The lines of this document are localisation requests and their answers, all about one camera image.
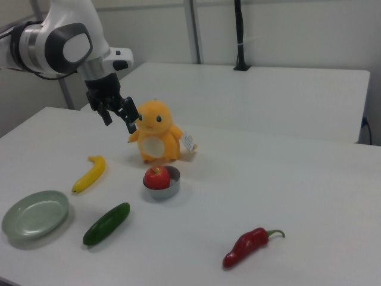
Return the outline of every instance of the small silver bowl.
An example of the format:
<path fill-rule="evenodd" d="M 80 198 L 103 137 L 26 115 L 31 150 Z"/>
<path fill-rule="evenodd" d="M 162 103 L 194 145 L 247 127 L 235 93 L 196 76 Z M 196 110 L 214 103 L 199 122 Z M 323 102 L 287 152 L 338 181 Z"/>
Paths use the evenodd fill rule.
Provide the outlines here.
<path fill-rule="evenodd" d="M 152 196 L 152 198 L 156 200 L 163 200 L 165 198 L 170 198 L 179 191 L 180 188 L 180 171 L 172 166 L 164 166 L 167 170 L 169 175 L 171 176 L 171 181 L 169 184 L 169 187 L 166 189 L 150 189 L 148 188 L 143 179 L 143 185 L 144 188 L 149 192 L 149 194 Z"/>

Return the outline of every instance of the yellow plush toy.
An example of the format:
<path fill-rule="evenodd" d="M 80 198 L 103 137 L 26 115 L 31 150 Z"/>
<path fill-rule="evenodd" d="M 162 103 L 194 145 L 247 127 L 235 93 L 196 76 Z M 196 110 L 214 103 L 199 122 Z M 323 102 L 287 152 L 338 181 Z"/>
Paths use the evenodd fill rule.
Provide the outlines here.
<path fill-rule="evenodd" d="M 158 158 L 177 160 L 183 132 L 173 124 L 168 106 L 159 100 L 150 100 L 139 106 L 138 112 L 138 130 L 130 135 L 129 142 L 138 142 L 143 161 Z"/>

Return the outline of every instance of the plush toy tag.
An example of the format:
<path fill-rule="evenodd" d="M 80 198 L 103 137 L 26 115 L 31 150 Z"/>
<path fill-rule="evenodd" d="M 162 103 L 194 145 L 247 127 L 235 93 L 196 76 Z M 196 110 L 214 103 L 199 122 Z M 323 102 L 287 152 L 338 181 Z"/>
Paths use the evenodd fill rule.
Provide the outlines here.
<path fill-rule="evenodd" d="M 184 131 L 183 136 L 181 136 L 181 142 L 183 142 L 184 146 L 190 151 L 193 152 L 197 148 L 197 144 L 193 141 L 193 138 Z"/>

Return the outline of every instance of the yellow banana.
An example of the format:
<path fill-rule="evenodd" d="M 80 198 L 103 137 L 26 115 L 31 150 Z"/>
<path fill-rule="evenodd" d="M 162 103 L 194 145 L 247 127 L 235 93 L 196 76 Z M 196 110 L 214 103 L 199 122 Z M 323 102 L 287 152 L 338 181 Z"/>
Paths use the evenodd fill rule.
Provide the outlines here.
<path fill-rule="evenodd" d="M 94 183 L 105 170 L 106 162 L 103 156 L 89 156 L 88 159 L 94 163 L 94 166 L 74 184 L 72 192 L 82 192 Z"/>

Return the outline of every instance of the apple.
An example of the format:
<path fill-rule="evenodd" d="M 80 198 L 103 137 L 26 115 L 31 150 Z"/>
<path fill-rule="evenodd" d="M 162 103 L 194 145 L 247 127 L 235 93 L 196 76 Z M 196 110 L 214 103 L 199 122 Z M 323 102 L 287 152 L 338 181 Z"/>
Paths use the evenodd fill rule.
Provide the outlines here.
<path fill-rule="evenodd" d="M 171 176 L 164 166 L 151 167 L 144 175 L 144 184 L 150 189 L 166 189 L 170 181 Z"/>

